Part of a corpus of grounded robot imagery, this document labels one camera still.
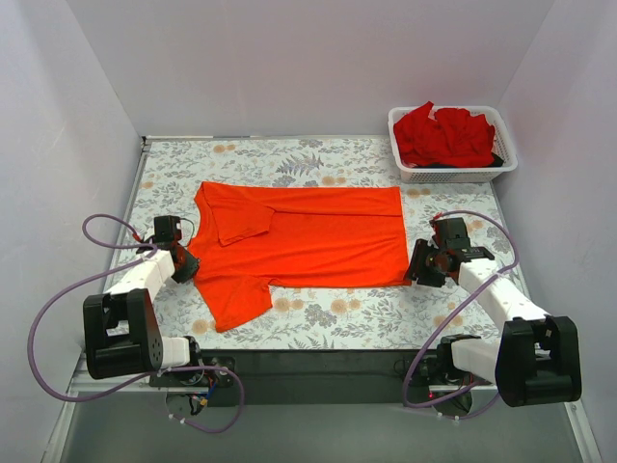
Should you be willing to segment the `orange t shirt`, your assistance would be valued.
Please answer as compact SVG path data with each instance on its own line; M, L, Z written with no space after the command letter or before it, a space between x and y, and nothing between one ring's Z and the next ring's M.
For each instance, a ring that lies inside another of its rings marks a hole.
M271 286L407 286L397 187L275 188L203 182L194 284L219 333L269 311Z

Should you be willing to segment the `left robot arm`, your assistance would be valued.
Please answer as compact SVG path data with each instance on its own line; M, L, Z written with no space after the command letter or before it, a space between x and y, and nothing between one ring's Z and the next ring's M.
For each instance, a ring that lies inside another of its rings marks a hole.
M172 280L186 284L199 260L181 244L181 218L154 219L154 233L138 248L138 259L106 292L83 304L85 352L94 379L195 366L197 343L191 337L161 335L153 302Z

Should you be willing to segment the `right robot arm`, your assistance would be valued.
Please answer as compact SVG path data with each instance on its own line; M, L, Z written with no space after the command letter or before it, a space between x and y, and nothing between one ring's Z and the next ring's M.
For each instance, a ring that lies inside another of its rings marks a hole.
M507 278L511 265L499 266L485 247L472 245L464 211L436 215L431 240L416 241L406 277L420 286L441 287L452 280L468 293L500 333L496 343L476 335L442 334L449 316L412 360L403 385L414 374L425 378L496 385L510 407L574 402L582 394L578 333L568 316L553 316L528 299Z

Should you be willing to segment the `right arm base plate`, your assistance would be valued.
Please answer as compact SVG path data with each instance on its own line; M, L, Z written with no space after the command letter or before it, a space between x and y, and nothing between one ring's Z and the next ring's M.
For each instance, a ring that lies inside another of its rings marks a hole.
M413 385L435 384L462 387L473 382L478 382L482 386L489 385L489 382L482 377L448 366L435 351L429 351L423 356L412 373L411 381Z

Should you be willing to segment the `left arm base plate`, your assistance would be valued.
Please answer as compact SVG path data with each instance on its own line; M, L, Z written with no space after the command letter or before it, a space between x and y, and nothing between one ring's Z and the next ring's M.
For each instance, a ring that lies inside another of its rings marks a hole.
M168 372L161 376L153 376L148 384L155 388L228 388L234 385L235 380L229 371L235 371L235 359L229 356L205 357L201 361L206 366L222 368L220 370L200 370L184 372Z

